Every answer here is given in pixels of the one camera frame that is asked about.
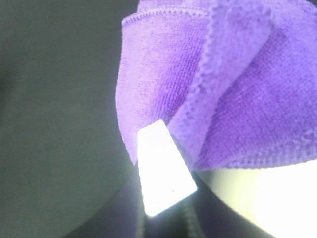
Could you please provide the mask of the black fabric table mat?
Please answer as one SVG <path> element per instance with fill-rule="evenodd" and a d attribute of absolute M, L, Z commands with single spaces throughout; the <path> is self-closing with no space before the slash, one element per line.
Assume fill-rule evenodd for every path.
<path fill-rule="evenodd" d="M 143 213 L 115 88 L 135 0 L 0 3 L 0 235 L 200 238 L 188 198 Z"/>

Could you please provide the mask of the purple microfibre towel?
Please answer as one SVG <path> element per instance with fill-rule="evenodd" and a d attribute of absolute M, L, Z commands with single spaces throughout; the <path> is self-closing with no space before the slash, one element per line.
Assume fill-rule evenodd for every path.
<path fill-rule="evenodd" d="M 317 8 L 306 0 L 142 0 L 122 20 L 116 111 L 161 120 L 188 168 L 257 169 L 317 157 Z"/>

